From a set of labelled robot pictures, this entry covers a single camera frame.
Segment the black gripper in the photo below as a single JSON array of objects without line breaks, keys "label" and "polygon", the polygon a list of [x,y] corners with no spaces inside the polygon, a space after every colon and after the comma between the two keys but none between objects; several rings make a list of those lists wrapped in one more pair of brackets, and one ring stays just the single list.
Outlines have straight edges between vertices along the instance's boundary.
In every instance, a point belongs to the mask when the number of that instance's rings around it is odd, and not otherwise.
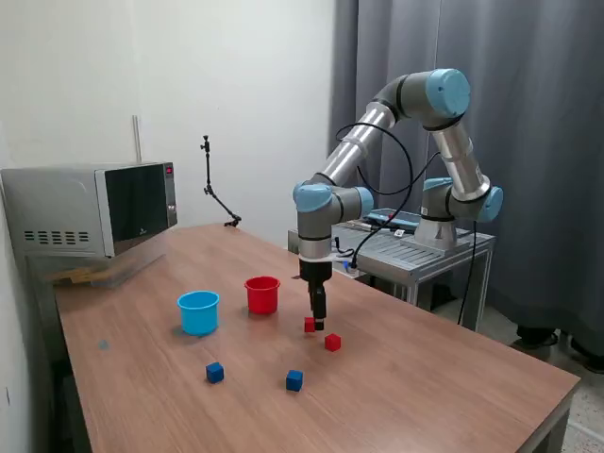
[{"label": "black gripper", "polygon": [[330,261],[300,261],[300,277],[309,284],[310,311],[316,331],[325,329],[327,318],[327,297],[323,286],[331,279]]}]

